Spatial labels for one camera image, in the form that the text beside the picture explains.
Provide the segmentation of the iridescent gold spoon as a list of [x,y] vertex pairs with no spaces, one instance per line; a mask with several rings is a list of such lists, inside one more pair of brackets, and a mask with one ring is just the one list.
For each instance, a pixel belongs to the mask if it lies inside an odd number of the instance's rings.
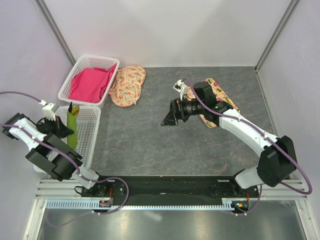
[[79,114],[79,111],[80,111],[80,106],[74,105],[71,109],[71,115],[76,117]]

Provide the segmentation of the green paper napkin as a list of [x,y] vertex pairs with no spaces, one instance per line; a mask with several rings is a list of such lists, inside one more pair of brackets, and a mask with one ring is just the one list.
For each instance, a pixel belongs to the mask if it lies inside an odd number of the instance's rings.
[[72,134],[66,137],[67,144],[73,150],[77,148],[78,145],[78,129],[77,129],[77,117],[72,115],[69,111],[67,111],[67,128],[73,131]]

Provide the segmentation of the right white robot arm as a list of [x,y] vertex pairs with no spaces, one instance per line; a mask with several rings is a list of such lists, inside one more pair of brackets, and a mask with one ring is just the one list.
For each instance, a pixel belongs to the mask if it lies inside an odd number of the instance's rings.
[[173,89],[179,97],[170,102],[162,126],[177,126],[179,121],[186,122],[190,116],[202,115],[207,121],[234,134],[259,157],[257,166],[233,176],[234,181],[229,184],[233,196],[240,197],[256,185],[275,187],[297,169],[295,148],[289,137],[279,138],[248,121],[230,103],[218,99],[208,82],[193,85],[196,98],[188,97],[188,86],[182,79],[175,83]]

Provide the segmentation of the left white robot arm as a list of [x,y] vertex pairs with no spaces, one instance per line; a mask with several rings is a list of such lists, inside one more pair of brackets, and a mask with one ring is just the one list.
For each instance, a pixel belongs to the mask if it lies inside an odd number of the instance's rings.
[[11,139],[23,141],[29,152],[25,158],[54,180],[76,180],[82,197],[104,197],[110,191],[108,182],[84,166],[83,157],[56,135],[57,131],[39,131],[27,116],[15,114],[0,125],[2,133]]

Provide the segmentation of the iridescent knife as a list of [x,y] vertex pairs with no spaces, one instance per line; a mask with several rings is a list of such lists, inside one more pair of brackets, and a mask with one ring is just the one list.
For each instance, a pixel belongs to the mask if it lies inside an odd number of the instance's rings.
[[69,103],[68,112],[69,112],[69,113],[72,113],[72,109],[73,109],[73,102],[71,101],[71,102]]

